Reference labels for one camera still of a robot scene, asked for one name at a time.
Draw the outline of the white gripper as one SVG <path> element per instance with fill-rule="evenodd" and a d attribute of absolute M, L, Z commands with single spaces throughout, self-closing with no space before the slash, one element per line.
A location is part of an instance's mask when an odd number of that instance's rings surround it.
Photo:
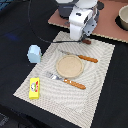
<path fill-rule="evenodd" d="M 97 26 L 98 17 L 97 8 L 80 9 L 74 6 L 69 16 L 70 38 L 79 41 L 88 37 Z"/>

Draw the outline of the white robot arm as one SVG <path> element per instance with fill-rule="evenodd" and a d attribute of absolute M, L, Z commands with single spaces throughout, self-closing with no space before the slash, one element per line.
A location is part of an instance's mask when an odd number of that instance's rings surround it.
<path fill-rule="evenodd" d="M 84 40 L 97 26 L 99 10 L 98 0 L 55 0 L 59 15 L 70 23 L 70 38 Z"/>

